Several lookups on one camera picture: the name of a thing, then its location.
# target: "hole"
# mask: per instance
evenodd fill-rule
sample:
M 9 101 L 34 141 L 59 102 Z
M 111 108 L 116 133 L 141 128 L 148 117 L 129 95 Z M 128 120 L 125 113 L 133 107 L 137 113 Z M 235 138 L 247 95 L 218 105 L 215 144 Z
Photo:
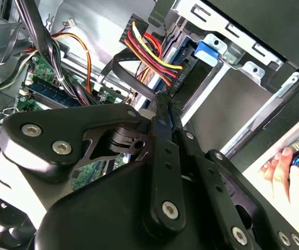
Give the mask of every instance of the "hole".
M 239 214 L 239 217 L 241 217 L 241 220 L 245 226 L 245 228 L 248 230 L 252 227 L 252 219 L 247 210 L 242 207 L 241 205 L 236 205 L 236 210 Z
M 37 129 L 36 129 L 36 128 L 33 128 L 33 127 L 29 127 L 29 128 L 27 128 L 27 131 L 28 131 L 29 133 L 33 133 L 33 134 L 37 133 Z
M 170 163 L 166 163 L 165 166 L 168 168 L 168 169 L 172 169 L 172 166 Z
M 59 149 L 61 149 L 61 150 L 64 150 L 64 151 L 67 150 L 67 147 L 66 147 L 66 145 L 64 145 L 64 144 L 59 144 L 57 147 L 58 147 Z
M 140 148 L 143 148 L 144 146 L 145 146 L 145 142 L 143 142 L 143 141 L 138 141 L 134 144 L 135 149 L 140 149 Z
M 223 192 L 223 190 L 222 190 L 222 188 L 221 187 L 219 187 L 219 186 L 216 186 L 216 189 L 220 192 L 220 193 L 222 193 Z

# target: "silver screw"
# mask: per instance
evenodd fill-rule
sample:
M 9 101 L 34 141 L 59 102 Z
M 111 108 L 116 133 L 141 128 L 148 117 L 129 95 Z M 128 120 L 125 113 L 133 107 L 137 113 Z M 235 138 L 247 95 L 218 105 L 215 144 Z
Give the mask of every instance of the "silver screw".
M 245 233 L 241 229 L 233 227 L 232 235 L 239 244 L 246 246 L 246 244 L 248 243 L 248 238 L 246 238 Z
M 132 110 L 127 111 L 127 113 L 128 113 L 130 116 L 133 116 L 133 117 L 136 117 L 136 116 L 137 116 Z
M 162 210 L 169 219 L 175 220 L 178 218 L 178 209 L 172 202 L 164 202 L 162 204 Z
M 216 156 L 217 159 L 219 159 L 219 160 L 223 160 L 223 157 L 222 157 L 221 154 L 219 154 L 219 153 L 215 153 L 215 156 Z
M 297 237 L 297 235 L 292 233 L 291 237 L 293 238 L 293 240 L 296 243 L 296 245 L 299 246 L 299 238 Z
M 164 121 L 164 120 L 162 120 L 162 119 L 159 119 L 159 122 L 160 122 L 160 124 L 162 124 L 162 125 L 166 125 L 166 122 Z
M 58 155 L 69 155 L 72 152 L 72 147 L 69 143 L 64 141 L 57 141 L 52 145 L 52 149 Z
M 21 130 L 23 134 L 30 137 L 36 137 L 42 134 L 42 129 L 35 124 L 24 125 Z
M 279 235 L 280 240 L 284 243 L 284 245 L 290 246 L 290 240 L 284 233 L 279 232 L 278 235 Z
M 187 132 L 187 133 L 186 133 L 186 136 L 187 136 L 188 138 L 190 138 L 191 140 L 194 139 L 193 134 L 191 134 L 190 132 Z

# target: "green circuit board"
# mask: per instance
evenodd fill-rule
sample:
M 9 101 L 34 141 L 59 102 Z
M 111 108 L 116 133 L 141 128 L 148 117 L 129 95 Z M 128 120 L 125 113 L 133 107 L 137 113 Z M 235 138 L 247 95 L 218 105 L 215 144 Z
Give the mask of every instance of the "green circuit board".
M 52 84 L 54 87 L 58 87 L 57 86 L 58 83 L 56 81 L 56 76 L 54 74 L 54 71 L 44 61 L 44 59 L 41 56 L 37 55 L 33 58 L 30 72 L 33 74 L 34 79 L 40 78 L 45 82 Z M 115 97 L 111 95 L 107 95 L 106 99 L 108 99 L 112 103 L 114 103 L 115 101 Z M 35 96 L 31 94 L 28 96 L 19 95 L 17 108 L 19 109 L 20 112 L 30 112 L 30 111 L 40 111 L 40 110 L 50 109 L 46 105 L 40 103 L 37 99 L 35 99 Z M 122 160 L 123 157 L 124 155 L 121 154 L 116 158 L 114 168 L 117 168 L 124 164 Z M 106 161 L 98 161 L 76 169 L 72 175 L 71 186 L 73 190 L 78 190 L 83 186 L 100 178 L 102 176 L 102 172 L 106 166 L 106 163 L 107 163 Z

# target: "yellow wire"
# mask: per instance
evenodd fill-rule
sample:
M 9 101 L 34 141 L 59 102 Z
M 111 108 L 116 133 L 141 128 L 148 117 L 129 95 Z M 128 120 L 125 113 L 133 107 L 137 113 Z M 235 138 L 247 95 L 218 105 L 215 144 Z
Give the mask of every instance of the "yellow wire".
M 172 65 L 172 64 L 168 64 L 164 61 L 162 61 L 160 58 L 158 58 L 150 49 L 149 47 L 143 42 L 142 37 L 135 25 L 135 21 L 132 22 L 132 26 L 133 26 L 133 31 L 135 34 L 135 37 L 137 38 L 137 40 L 139 41 L 139 43 L 144 47 L 144 49 L 156 60 L 158 61 L 160 64 L 162 64 L 163 66 L 166 66 L 168 68 L 171 69 L 183 69 L 182 66 L 177 66 L 177 65 Z
M 126 39 L 124 39 L 124 42 L 132 50 L 132 52 L 140 59 L 141 58 L 140 54 L 131 46 L 131 44 L 129 43 L 129 41 L 126 40 Z M 171 83 L 168 81 L 168 79 L 166 77 L 164 77 L 164 75 L 162 75 L 161 73 L 159 73 L 152 65 L 150 65 L 146 61 L 142 61 L 142 62 L 147 67 L 149 67 L 152 71 L 154 71 L 156 74 L 158 74 L 162 78 L 162 80 L 166 83 L 166 85 L 171 86 Z
M 144 82 L 144 80 L 146 79 L 146 75 L 148 74 L 149 71 L 150 71 L 150 68 L 146 69 L 145 73 L 141 77 L 141 82 Z

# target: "finger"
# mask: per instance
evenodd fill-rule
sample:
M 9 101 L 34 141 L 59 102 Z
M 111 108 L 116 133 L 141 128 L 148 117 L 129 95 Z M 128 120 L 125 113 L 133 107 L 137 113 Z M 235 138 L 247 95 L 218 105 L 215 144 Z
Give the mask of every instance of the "finger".
M 275 199 L 281 202 L 289 202 L 288 175 L 293 151 L 291 148 L 285 148 L 280 160 L 275 168 L 273 175 L 273 193 Z
M 291 166 L 290 168 L 290 204 L 299 211 L 299 167 Z
M 276 165 L 279 163 L 279 161 L 273 159 L 270 163 L 271 163 L 273 166 L 276 166 Z
M 269 182 L 270 185 L 272 186 L 272 180 L 273 180 L 273 175 L 274 175 L 274 171 L 275 171 L 275 166 L 273 166 L 272 164 L 269 164 L 269 162 L 267 163 L 267 169 L 264 173 L 264 179 L 265 181 Z
M 269 163 L 269 161 L 268 161 L 268 162 L 266 162 L 266 163 L 260 168 L 260 170 L 258 171 L 258 173 L 259 173 L 262 177 L 264 176 L 264 174 L 265 174 L 266 170 L 268 169 L 269 165 L 270 165 L 270 163 Z
M 276 167 L 276 165 L 279 163 L 279 159 L 280 159 L 281 155 L 282 155 L 281 153 L 277 153 L 277 154 L 274 156 L 274 159 L 271 161 L 271 164 L 272 164 L 273 166 Z

